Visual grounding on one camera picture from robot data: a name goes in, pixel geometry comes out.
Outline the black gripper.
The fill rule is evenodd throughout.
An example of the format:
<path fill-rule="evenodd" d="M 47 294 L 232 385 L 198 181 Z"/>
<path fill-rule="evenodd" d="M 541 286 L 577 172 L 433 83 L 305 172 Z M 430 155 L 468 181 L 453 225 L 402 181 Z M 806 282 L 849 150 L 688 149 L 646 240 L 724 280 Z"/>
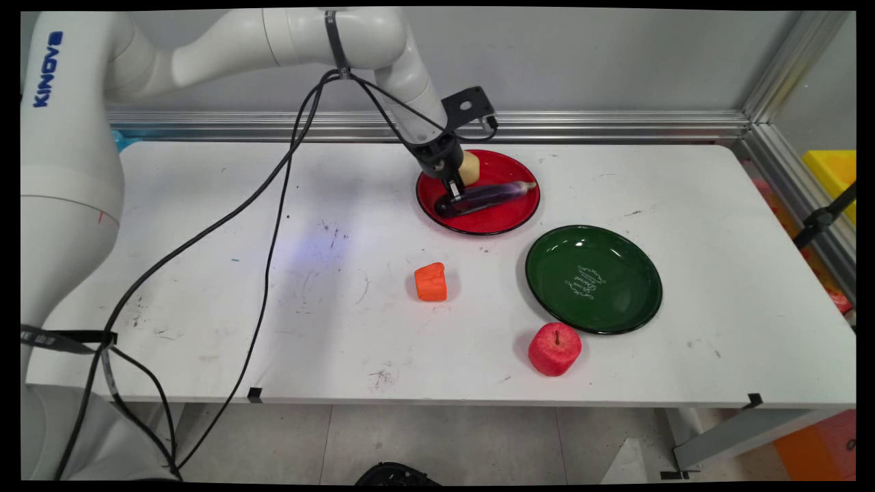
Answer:
<path fill-rule="evenodd" d="M 446 194 L 435 201 L 435 213 L 444 219 L 456 217 L 454 200 L 460 200 L 465 192 L 459 173 L 463 150 L 457 137 L 444 132 L 431 142 L 414 144 L 412 154 L 428 177 L 446 182 Z"/>

